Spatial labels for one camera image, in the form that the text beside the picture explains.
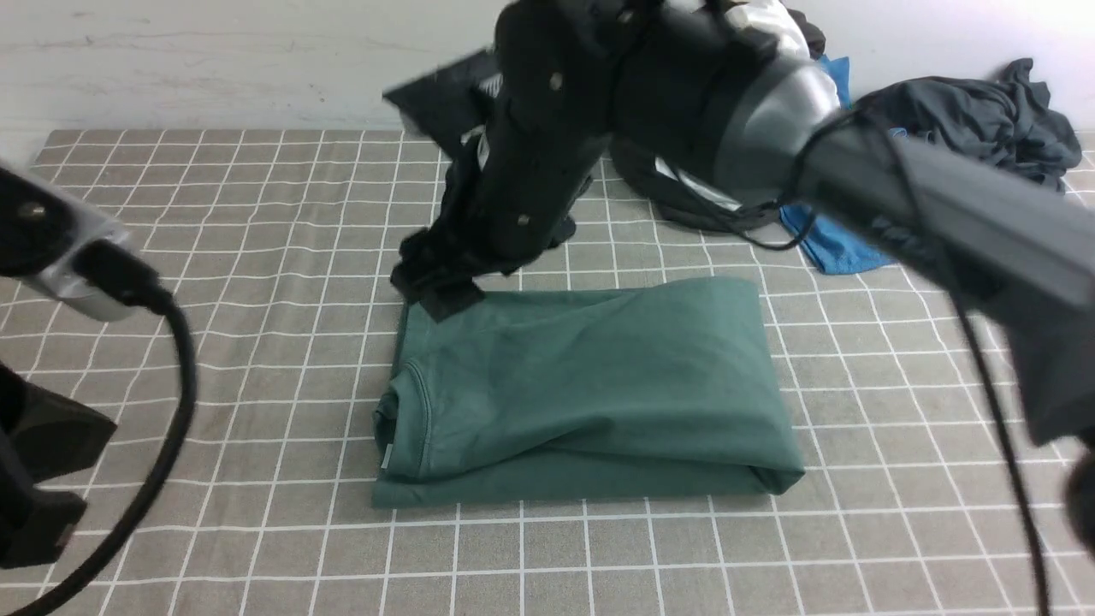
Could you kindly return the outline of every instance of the pile of clothes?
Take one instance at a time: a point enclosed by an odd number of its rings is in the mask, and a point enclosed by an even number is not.
[[[830,60],[823,55],[826,36],[798,11],[788,11],[780,0],[727,2],[727,19],[737,27],[757,27],[780,38],[782,53],[817,60],[833,79],[841,104],[853,106],[850,95],[849,58]],[[1027,177],[1047,188],[1063,191],[1063,177],[1080,164],[1083,153],[1069,119],[1049,108],[1049,88],[1033,82],[1034,60],[1008,65],[992,81],[925,77],[889,85],[854,102],[856,108],[876,114],[892,127],[894,138],[924,139]],[[650,198],[659,214],[701,231],[714,231],[693,216],[693,199],[706,198],[745,218],[740,204],[710,186],[665,172],[662,161],[646,162],[627,143],[612,149],[621,176]],[[660,173],[642,173],[642,165]],[[807,223],[805,205],[784,206],[780,220],[797,234]],[[764,210],[753,212],[749,226],[770,222]],[[854,274],[890,263],[890,258],[835,221],[819,217],[802,247],[826,274]]]

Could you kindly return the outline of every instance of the grid-patterned mat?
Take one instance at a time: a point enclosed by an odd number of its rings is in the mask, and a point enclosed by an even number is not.
[[[399,241],[443,162],[400,132],[55,132],[37,173],[127,222],[200,345],[201,407],[170,486],[68,615],[279,616],[1029,613],[1003,467],[945,297],[898,267],[823,277],[652,221],[610,164],[577,236],[492,288],[606,288],[733,275],[763,290],[809,465],[770,499],[368,507]],[[1085,135],[1095,148],[1095,133]],[[1095,205],[1095,164],[1070,175]],[[769,229],[764,239],[786,236]],[[983,327],[1008,382],[999,332]],[[92,503],[54,567],[0,572],[0,612],[44,592],[110,528],[173,410],[150,317],[102,327],[0,284],[0,358],[117,418],[99,466],[54,483]],[[1014,396],[1010,414],[1017,420]],[[1022,448],[1059,612],[1095,614],[1095,566],[1059,504],[1072,443]]]

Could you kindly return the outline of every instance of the black cable wire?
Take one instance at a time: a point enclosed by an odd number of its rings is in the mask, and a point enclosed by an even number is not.
[[[912,213],[917,219],[917,224],[922,239],[927,248],[932,252],[935,257],[935,261],[938,265],[943,287],[950,297],[950,303],[954,305],[954,311],[958,316],[958,323],[966,337],[966,342],[969,346],[970,353],[973,356],[977,373],[981,380],[986,402],[989,406],[989,414],[992,416],[992,421],[995,426],[996,441],[1000,445],[1001,453],[1003,454],[1004,464],[1007,467],[1012,492],[1014,493],[1015,501],[1018,504],[1023,532],[1026,535],[1027,548],[1030,551],[1030,565],[1034,570],[1038,613],[1044,616],[1049,616],[1050,593],[1049,578],[1046,573],[1046,556],[1042,549],[1041,539],[1038,535],[1037,525],[1035,524],[1034,514],[1030,511],[1030,498],[1027,491],[1026,481],[1023,479],[1023,474],[1019,470],[1018,458],[1015,455],[1015,448],[1012,444],[1012,438],[1007,431],[1007,423],[1004,420],[1004,414],[1000,405],[1000,397],[996,394],[996,388],[993,386],[992,375],[989,372],[988,362],[984,360],[981,341],[969,319],[969,306],[967,305],[966,299],[961,293],[961,288],[958,283],[958,276],[955,274],[954,264],[950,261],[950,256],[944,246],[943,241],[935,233],[931,220],[929,220],[923,207],[921,206],[920,195],[912,182],[912,178],[910,177],[909,168],[904,163],[904,159],[901,156],[900,150],[894,143],[894,139],[889,136],[889,128],[865,111],[856,112],[853,117],[855,118],[856,124],[865,127],[865,135],[875,135],[875,138],[879,140],[887,150],[889,159],[894,163],[898,181],[901,184],[901,190],[904,193],[904,196],[909,201],[909,207],[912,209]]]
[[[178,407],[168,427],[163,445],[145,479],[145,484],[129,507],[126,508],[118,523],[103,539],[103,543],[59,584],[24,607],[12,612],[9,616],[47,616],[71,601],[102,573],[106,566],[122,551],[134,531],[152,509],[178,460],[183,444],[186,442],[186,434],[194,421],[198,387],[194,342],[191,339],[186,316],[171,293],[159,286],[154,288],[143,287],[131,298],[134,304],[148,307],[150,312],[164,317],[168,322],[178,357]]]
[[[706,198],[696,194],[696,191],[692,189],[692,186],[689,186],[684,182],[684,179],[681,176],[680,170],[677,168],[677,166],[670,165],[669,171],[673,174],[673,178],[677,179],[677,183],[680,184],[681,188],[684,190],[684,194],[689,196],[689,199],[693,201],[696,205],[696,207],[700,208],[699,213],[701,216],[706,217],[711,221],[710,226],[712,229],[717,229],[716,232],[737,235],[738,237],[745,240],[746,242],[752,245],[756,245],[757,247],[762,247],[764,249],[773,249],[776,252],[782,252],[798,247],[798,245],[802,244],[804,241],[806,241],[806,237],[809,236],[810,231],[814,230],[814,224],[817,222],[818,218],[817,213],[810,212],[809,217],[806,219],[806,224],[803,225],[803,229],[798,231],[798,234],[796,234],[791,241],[782,244],[764,243],[760,240],[751,237],[749,233],[747,233],[744,229],[735,224],[733,219],[729,216],[727,216],[728,212],[725,211],[722,207],[715,205],[714,202],[711,202]],[[768,207],[775,207],[775,208],[783,207],[784,200],[785,199],[781,198],[780,200],[769,205]]]
[[[724,18],[719,0],[704,0],[704,9],[710,13],[712,19],[716,21],[719,26],[727,25],[726,19]],[[1046,555],[1042,549],[1041,538],[1038,535],[1038,527],[1035,524],[1034,514],[1030,510],[1030,497],[1027,491],[1026,481],[1023,479],[1023,473],[1019,470],[1018,458],[1015,454],[1015,446],[1012,443],[1011,434],[1007,431],[1007,423],[1004,420],[1004,414],[1000,405],[1000,397],[996,394],[996,388],[992,382],[992,375],[989,372],[988,362],[984,359],[984,352],[981,347],[981,341],[977,336],[977,332],[973,329],[973,325],[969,319],[969,306],[961,293],[961,286],[958,282],[958,276],[955,272],[954,264],[950,261],[950,256],[943,244],[943,240],[935,233],[932,228],[932,222],[927,214],[924,212],[923,207],[920,202],[920,194],[917,190],[915,185],[910,177],[909,167],[901,155],[900,150],[895,144],[894,139],[889,136],[889,128],[883,124],[878,118],[871,115],[864,108],[856,108],[851,113],[842,114],[840,117],[829,121],[827,125],[822,126],[817,130],[810,140],[803,148],[795,161],[795,168],[792,172],[791,187],[788,188],[786,196],[794,197],[798,193],[798,184],[802,177],[803,168],[805,167],[805,161],[809,156],[809,153],[816,142],[818,142],[823,136],[829,135],[832,130],[848,125],[852,121],[863,128],[864,137],[874,136],[875,139],[879,140],[884,148],[887,150],[890,161],[894,164],[895,171],[898,176],[898,181],[901,184],[901,190],[904,193],[906,199],[909,201],[909,208],[912,210],[912,214],[915,218],[915,223],[919,226],[919,231],[922,235],[924,244],[935,257],[935,261],[938,265],[938,272],[942,278],[943,287],[950,297],[950,303],[954,306],[955,314],[958,317],[958,323],[961,327],[963,335],[966,337],[966,342],[969,346],[970,353],[973,356],[973,362],[977,367],[977,373],[981,380],[981,386],[984,391],[986,402],[989,406],[989,415],[992,417],[993,425],[996,432],[996,442],[1000,445],[1001,454],[1004,458],[1004,464],[1007,467],[1007,475],[1012,487],[1012,492],[1015,496],[1015,501],[1018,504],[1019,518],[1023,525],[1023,532],[1026,535],[1027,548],[1030,553],[1030,566],[1034,571],[1035,578],[1035,591],[1037,594],[1038,613],[1042,616],[1049,616],[1050,614],[1050,591],[1049,591],[1049,577],[1046,572]],[[673,174],[677,175],[677,179],[680,182],[681,176],[673,170]],[[681,184],[689,190],[689,193],[694,197],[693,199],[698,202],[706,204],[707,200],[701,198],[691,188],[681,182]],[[784,198],[780,199],[780,202],[788,202]],[[789,249],[802,243],[806,234],[812,228],[816,220],[816,214],[812,214],[809,219],[807,226],[804,229],[805,232],[799,233],[794,240],[785,244],[785,246],[775,246],[776,249]],[[736,233],[749,243],[753,245],[759,245],[765,247],[764,244],[757,242],[746,235],[745,233]]]

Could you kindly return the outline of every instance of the screw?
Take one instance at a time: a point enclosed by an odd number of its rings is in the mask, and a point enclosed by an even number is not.
[[[41,202],[28,200],[19,206],[19,217],[27,220],[37,220],[46,214],[46,206]]]

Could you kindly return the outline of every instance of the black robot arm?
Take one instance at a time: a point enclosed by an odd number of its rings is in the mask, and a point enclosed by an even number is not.
[[[953,274],[963,302],[1007,334],[1034,442],[1095,449],[1088,212],[912,140],[892,143],[902,175],[862,127],[839,123],[818,67],[780,55],[774,37],[657,0],[519,0],[498,19],[495,55],[503,88],[486,130],[456,156],[441,217],[404,242],[392,275],[435,318],[482,297],[475,276],[508,274],[552,244],[616,135],[745,205],[792,195],[933,281]],[[1074,515],[1091,520],[1095,480],[1075,477]]]

